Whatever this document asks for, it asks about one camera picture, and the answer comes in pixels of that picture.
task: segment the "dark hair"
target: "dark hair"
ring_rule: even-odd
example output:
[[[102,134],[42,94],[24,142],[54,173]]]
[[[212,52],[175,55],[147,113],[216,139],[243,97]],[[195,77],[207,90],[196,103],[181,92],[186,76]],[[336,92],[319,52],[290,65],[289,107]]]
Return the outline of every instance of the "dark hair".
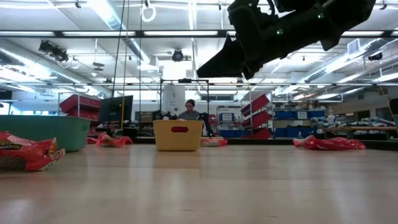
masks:
[[[187,103],[190,103],[190,104],[192,104],[192,106],[195,106],[195,100],[188,100],[188,101],[185,103],[185,106],[187,105]]]

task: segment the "white cylindrical tank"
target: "white cylindrical tank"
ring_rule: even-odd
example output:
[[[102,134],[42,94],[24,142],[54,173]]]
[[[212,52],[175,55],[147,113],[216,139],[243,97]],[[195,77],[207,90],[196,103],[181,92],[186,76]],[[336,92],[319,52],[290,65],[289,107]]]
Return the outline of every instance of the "white cylindrical tank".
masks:
[[[185,86],[169,84],[163,89],[162,111],[172,115],[185,111]]]

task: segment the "gray shirt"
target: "gray shirt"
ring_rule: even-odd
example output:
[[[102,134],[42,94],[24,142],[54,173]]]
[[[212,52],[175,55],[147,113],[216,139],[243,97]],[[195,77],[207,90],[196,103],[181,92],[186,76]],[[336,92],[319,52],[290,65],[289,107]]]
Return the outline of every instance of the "gray shirt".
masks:
[[[199,112],[197,111],[192,111],[191,113],[189,113],[188,111],[185,111],[183,113],[181,113],[178,118],[180,119],[186,119],[186,120],[196,120],[196,118],[199,116]]]

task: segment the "wooden floor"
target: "wooden floor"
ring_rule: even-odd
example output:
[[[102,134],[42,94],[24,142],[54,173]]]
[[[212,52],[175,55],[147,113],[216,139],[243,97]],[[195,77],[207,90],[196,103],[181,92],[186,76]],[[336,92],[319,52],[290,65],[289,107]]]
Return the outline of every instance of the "wooden floor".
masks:
[[[89,147],[47,172],[0,172],[2,224],[397,222],[389,151]]]

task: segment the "computer monitor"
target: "computer monitor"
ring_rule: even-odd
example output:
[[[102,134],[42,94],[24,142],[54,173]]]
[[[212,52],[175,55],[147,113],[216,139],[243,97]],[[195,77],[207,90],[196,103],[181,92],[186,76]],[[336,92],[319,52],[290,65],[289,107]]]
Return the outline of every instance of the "computer monitor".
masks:
[[[133,96],[124,97],[124,116],[123,120],[131,121]],[[101,100],[98,121],[112,122],[122,120],[123,97],[115,97]]]

